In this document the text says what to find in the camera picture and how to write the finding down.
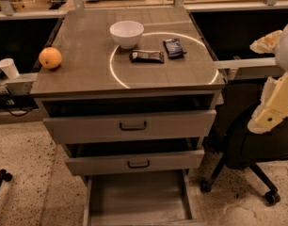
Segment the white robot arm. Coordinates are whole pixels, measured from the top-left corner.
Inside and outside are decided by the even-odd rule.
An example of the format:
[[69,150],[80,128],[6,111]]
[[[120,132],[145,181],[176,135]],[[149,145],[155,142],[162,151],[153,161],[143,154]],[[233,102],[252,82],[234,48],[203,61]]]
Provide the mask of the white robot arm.
[[271,131],[288,117],[288,25],[254,41],[249,48],[258,54],[272,53],[284,74],[269,76],[264,84],[260,104],[248,122],[248,130],[255,134]]

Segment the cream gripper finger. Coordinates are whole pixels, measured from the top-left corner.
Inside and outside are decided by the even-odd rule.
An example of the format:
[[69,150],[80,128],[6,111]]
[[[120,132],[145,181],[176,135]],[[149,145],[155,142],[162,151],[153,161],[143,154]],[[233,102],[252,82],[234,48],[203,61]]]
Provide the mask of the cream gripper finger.
[[260,101],[248,122],[255,134],[271,131],[288,117],[288,73],[279,79],[268,77]]
[[275,48],[279,44],[281,30],[271,32],[257,40],[255,40],[249,49],[257,54],[274,54]]

